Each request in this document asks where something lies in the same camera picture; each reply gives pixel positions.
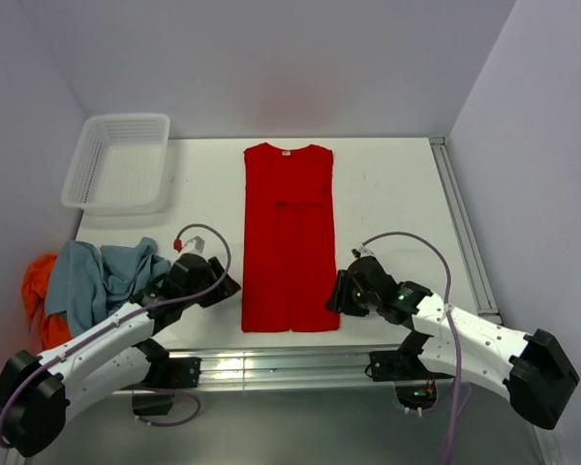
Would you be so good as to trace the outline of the red t shirt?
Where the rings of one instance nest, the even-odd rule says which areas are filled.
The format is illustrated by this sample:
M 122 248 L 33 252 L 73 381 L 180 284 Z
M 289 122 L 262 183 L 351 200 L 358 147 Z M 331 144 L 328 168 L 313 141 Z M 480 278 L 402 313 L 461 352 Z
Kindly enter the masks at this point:
M 332 151 L 264 142 L 244 164 L 242 330 L 337 330 L 325 307 L 336 278 Z

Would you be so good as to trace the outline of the blue grey t shirt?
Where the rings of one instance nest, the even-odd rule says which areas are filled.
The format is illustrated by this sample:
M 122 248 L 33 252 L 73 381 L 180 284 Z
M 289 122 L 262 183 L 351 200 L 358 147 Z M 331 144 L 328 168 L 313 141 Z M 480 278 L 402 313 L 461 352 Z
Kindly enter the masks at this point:
M 79 336 L 169 270 L 170 261 L 158 254 L 149 237 L 134 247 L 68 241 L 49 276 L 45 313 L 59 317 L 72 336 Z

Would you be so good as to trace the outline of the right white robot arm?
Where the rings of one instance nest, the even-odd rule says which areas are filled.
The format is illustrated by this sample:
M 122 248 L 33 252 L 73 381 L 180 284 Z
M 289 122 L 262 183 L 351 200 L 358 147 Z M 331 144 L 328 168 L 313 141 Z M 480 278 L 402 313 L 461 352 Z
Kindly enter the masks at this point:
M 418 380 L 434 373 L 491 390 L 531 424 L 556 427 L 580 377 L 557 338 L 497 325 L 412 281 L 397 282 L 374 257 L 338 272 L 326 309 L 353 317 L 375 312 L 409 334 L 395 350 L 373 351 L 375 382 Z

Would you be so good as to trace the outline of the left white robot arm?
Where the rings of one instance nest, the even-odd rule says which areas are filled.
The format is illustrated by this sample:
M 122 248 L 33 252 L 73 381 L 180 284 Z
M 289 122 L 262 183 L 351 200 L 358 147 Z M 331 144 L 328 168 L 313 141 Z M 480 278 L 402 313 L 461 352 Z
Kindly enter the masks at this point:
M 0 447 L 33 456 L 80 412 L 121 388 L 170 389 L 169 352 L 154 335 L 185 309 L 215 305 L 239 289 L 227 263 L 186 253 L 71 341 L 36 356 L 18 352 L 0 374 Z

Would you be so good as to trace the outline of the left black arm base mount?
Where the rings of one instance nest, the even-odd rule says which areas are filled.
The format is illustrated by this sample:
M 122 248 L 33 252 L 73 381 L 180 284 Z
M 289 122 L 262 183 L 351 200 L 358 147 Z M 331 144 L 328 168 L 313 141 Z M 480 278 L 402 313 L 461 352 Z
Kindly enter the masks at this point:
M 143 382 L 132 389 L 131 407 L 136 419 L 157 427 L 171 427 L 195 419 L 201 410 L 201 400 L 192 393 L 199 385 L 201 359 L 199 357 L 170 357 L 155 362 Z M 194 407 L 184 419 L 156 420 L 167 417 L 180 401 Z

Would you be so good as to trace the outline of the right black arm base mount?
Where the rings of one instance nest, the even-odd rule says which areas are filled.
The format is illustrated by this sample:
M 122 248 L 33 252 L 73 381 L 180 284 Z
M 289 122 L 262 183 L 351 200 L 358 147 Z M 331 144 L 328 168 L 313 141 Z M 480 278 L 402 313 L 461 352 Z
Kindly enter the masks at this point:
M 404 407 L 425 409 L 437 401 L 436 375 L 416 356 L 400 351 L 373 351 L 364 374 L 376 383 L 394 383 L 396 397 Z

